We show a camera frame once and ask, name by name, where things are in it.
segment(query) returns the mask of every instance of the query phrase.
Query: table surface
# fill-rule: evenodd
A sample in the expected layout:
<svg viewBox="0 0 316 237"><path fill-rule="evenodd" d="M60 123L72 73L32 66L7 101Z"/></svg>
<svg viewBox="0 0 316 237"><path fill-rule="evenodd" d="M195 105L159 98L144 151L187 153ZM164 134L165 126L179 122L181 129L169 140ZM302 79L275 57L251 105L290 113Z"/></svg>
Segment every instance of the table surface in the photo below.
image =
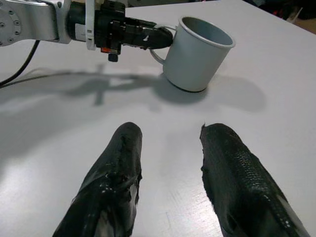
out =
<svg viewBox="0 0 316 237"><path fill-rule="evenodd" d="M208 89L191 94L171 86L148 51L125 46L110 63L80 42L41 42L22 78L33 80L0 90L0 236L51 236L126 121L143 131L133 236L221 236L200 171L200 128L216 122L240 135L316 236L316 36L236 0L127 15L169 24L198 16L237 45ZM0 49L0 78L17 70L32 44Z"/></svg>

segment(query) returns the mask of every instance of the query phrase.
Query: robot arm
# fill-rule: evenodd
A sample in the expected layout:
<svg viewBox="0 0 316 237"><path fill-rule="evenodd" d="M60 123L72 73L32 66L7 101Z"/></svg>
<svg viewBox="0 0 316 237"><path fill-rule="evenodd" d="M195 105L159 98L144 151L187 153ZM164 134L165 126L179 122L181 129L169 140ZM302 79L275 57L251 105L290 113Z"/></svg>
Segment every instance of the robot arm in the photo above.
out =
<svg viewBox="0 0 316 237"><path fill-rule="evenodd" d="M172 44L167 29L125 17L125 5L110 0L0 0L0 46L34 39L56 43L86 42L116 62L122 45L157 49Z"/></svg>

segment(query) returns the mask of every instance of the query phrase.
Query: black cable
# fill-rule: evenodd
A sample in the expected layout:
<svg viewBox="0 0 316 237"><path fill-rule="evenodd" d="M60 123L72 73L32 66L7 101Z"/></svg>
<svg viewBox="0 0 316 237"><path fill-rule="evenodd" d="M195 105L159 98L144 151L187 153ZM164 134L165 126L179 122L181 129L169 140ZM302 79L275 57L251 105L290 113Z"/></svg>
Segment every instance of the black cable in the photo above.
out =
<svg viewBox="0 0 316 237"><path fill-rule="evenodd" d="M36 51L36 49L38 48L38 45L40 43L40 40L36 40L33 48L28 56L28 58L26 59L26 61L24 62L24 64L22 65L22 67L12 76L10 76L8 79L5 79L3 81L0 82L0 88L3 87L5 84L8 84L9 82L13 81L14 79L16 79L19 75L21 75L21 73L26 69L26 67L28 66L28 64L30 63L31 59L34 56L34 53Z"/></svg>

